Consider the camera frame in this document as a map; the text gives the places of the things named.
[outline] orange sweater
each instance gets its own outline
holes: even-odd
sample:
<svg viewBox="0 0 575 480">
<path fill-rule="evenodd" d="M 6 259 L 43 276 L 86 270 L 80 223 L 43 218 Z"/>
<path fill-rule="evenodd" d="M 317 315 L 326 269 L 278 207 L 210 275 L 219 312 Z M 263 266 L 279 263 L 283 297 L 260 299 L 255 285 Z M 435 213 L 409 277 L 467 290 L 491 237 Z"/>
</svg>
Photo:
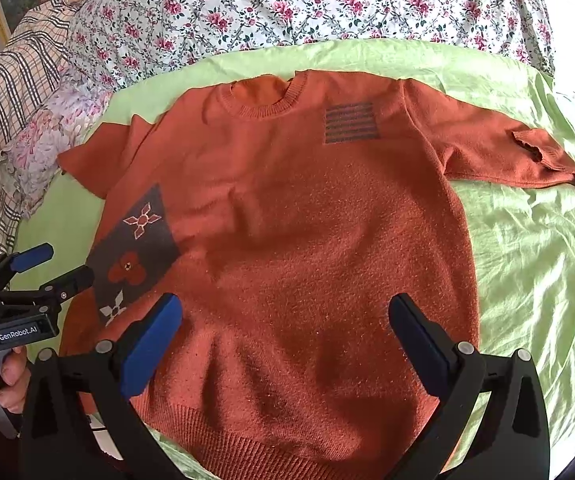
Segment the orange sweater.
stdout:
<svg viewBox="0 0 575 480">
<path fill-rule="evenodd" d="M 96 283 L 61 349 L 116 339 L 176 293 L 183 326 L 133 403 L 224 480 L 383 478 L 435 407 L 389 328 L 391 296 L 479 339 L 448 179 L 575 185 L 545 131 L 365 73 L 192 89 L 156 124 L 103 124 L 59 161 L 106 199 Z"/>
</svg>

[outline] green bed sheet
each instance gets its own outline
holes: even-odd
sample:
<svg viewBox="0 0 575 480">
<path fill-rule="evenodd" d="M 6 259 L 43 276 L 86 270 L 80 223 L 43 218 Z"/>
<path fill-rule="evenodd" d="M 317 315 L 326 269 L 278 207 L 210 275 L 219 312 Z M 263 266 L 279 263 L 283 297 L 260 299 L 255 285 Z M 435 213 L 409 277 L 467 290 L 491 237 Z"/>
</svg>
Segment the green bed sheet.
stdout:
<svg viewBox="0 0 575 480">
<path fill-rule="evenodd" d="M 264 73 L 289 78 L 309 68 L 418 79 L 462 101 L 548 130 L 575 158 L 575 131 L 557 106 L 551 80 L 513 60 L 422 41 L 352 40 L 224 54 L 118 92 L 103 120 L 129 124 L 138 114 L 153 122 L 189 88 Z M 510 355 L 523 347 L 532 352 L 555 445 L 575 432 L 575 188 L 514 189 L 464 181 L 453 186 L 465 206 L 474 248 L 480 350 Z M 101 200 L 69 176 L 55 178 L 45 203 L 21 224 L 16 245 L 24 250 L 49 242 L 54 258 L 17 276 L 14 288 L 37 286 L 82 264 L 102 208 Z M 43 346 L 58 348 L 58 341 L 34 346 L 30 354 Z M 482 414 L 479 403 L 453 465 L 462 460 Z M 212 478 L 154 434 L 188 476 Z"/>
</svg>

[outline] folded sleeve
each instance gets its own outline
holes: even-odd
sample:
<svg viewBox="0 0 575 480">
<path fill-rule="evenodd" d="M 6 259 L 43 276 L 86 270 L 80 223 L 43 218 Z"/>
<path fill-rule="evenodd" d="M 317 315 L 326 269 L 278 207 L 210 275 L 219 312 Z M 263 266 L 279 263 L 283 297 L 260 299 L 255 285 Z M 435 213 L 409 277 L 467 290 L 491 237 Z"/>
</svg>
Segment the folded sleeve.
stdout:
<svg viewBox="0 0 575 480">
<path fill-rule="evenodd" d="M 85 189 L 105 200 L 155 127 L 136 115 L 128 125 L 103 123 L 87 142 L 61 153 L 58 164 Z"/>
<path fill-rule="evenodd" d="M 464 103 L 411 79 L 403 81 L 414 126 L 430 142 L 445 176 L 517 187 L 575 186 L 575 163 L 539 128 Z"/>
</svg>

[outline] plaid fabric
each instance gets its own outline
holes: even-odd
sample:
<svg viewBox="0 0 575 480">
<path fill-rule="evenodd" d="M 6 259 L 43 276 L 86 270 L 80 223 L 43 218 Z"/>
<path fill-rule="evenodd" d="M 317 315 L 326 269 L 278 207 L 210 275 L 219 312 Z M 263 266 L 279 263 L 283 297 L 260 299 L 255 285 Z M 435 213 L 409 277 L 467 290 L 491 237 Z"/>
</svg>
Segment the plaid fabric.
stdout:
<svg viewBox="0 0 575 480">
<path fill-rule="evenodd" d="M 53 0 L 30 10 L 0 53 L 0 152 L 59 86 L 78 4 Z M 0 183 L 0 253 L 13 249 L 19 221 L 18 204 Z"/>
</svg>

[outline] silver bolt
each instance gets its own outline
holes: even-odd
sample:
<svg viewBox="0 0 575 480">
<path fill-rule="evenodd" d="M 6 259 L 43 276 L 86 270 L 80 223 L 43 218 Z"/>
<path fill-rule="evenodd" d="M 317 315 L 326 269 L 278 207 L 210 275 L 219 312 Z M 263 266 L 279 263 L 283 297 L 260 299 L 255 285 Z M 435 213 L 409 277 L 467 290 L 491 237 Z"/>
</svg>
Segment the silver bolt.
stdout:
<svg viewBox="0 0 575 480">
<path fill-rule="evenodd" d="M 456 348 L 461 354 L 472 355 L 474 353 L 474 345 L 469 341 L 461 341 Z"/>
<path fill-rule="evenodd" d="M 519 349 L 517 355 L 519 356 L 519 359 L 521 359 L 522 361 L 529 361 L 532 358 L 530 353 L 524 348 Z"/>
<path fill-rule="evenodd" d="M 52 350 L 51 348 L 43 348 L 38 353 L 38 358 L 41 361 L 49 361 L 49 359 L 51 359 L 53 353 L 54 353 L 54 350 Z"/>
<path fill-rule="evenodd" d="M 114 343 L 112 343 L 109 339 L 103 339 L 103 341 L 96 343 L 95 349 L 99 354 L 106 354 L 112 349 L 113 346 Z"/>
</svg>

